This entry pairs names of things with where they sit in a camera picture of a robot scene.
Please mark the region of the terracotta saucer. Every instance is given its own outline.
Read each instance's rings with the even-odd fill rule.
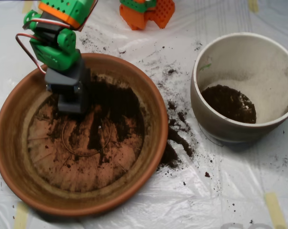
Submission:
[[[116,57],[83,57],[91,69],[86,114],[59,113],[38,70],[0,112],[0,173],[21,200],[48,214],[118,206],[155,172],[166,145],[166,108],[149,77]]]

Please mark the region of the toy robot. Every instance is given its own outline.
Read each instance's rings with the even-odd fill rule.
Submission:
[[[58,110],[82,114],[89,104],[90,69],[87,69],[78,49],[76,34],[81,31],[97,0],[41,0],[42,14],[31,10],[24,17],[24,29],[34,35],[18,33],[16,40],[38,69],[45,75],[47,90],[59,95]],[[19,40],[30,37],[37,59],[48,66],[44,71],[37,60]]]

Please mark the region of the orange robot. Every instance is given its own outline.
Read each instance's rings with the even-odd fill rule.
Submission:
[[[132,30],[143,30],[148,20],[164,29],[171,19],[173,0],[120,0],[120,14]]]

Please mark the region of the yellow tape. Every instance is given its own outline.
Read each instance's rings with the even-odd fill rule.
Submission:
[[[275,193],[266,193],[265,201],[269,210],[269,214],[275,229],[287,229],[281,208],[278,204],[278,198]]]
[[[19,202],[17,204],[17,213],[15,217],[14,229],[26,229],[28,213],[29,213],[28,206],[23,202]]]
[[[22,9],[22,13],[27,13],[31,10],[33,1],[25,1]]]
[[[248,0],[248,7],[251,12],[257,13],[258,12],[257,0]]]

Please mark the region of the white plastic sheet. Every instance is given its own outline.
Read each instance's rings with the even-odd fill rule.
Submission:
[[[192,68],[200,49],[214,38],[256,32],[288,49],[288,0],[258,0],[257,13],[249,10],[248,2],[255,1],[175,0],[167,27],[161,30],[150,22],[145,31],[130,30],[119,15],[118,0],[98,2],[77,34],[77,47],[81,52],[118,56],[146,72],[165,103],[177,104],[176,112],[169,110],[170,118],[179,120],[177,112],[187,113],[191,130],[179,134],[195,148],[194,158],[171,141],[182,164],[176,170],[164,167],[155,172],[125,204],[80,219],[44,218],[30,209],[27,229],[267,229],[272,222],[265,192],[277,194],[288,224],[288,120],[255,144],[221,147],[202,133],[190,105]],[[35,68],[14,39],[22,31],[24,4],[0,1],[0,109],[16,84]],[[32,8],[37,9],[36,2]],[[170,69],[175,72],[169,76]],[[0,175],[0,229],[18,228],[13,217],[19,201]]]

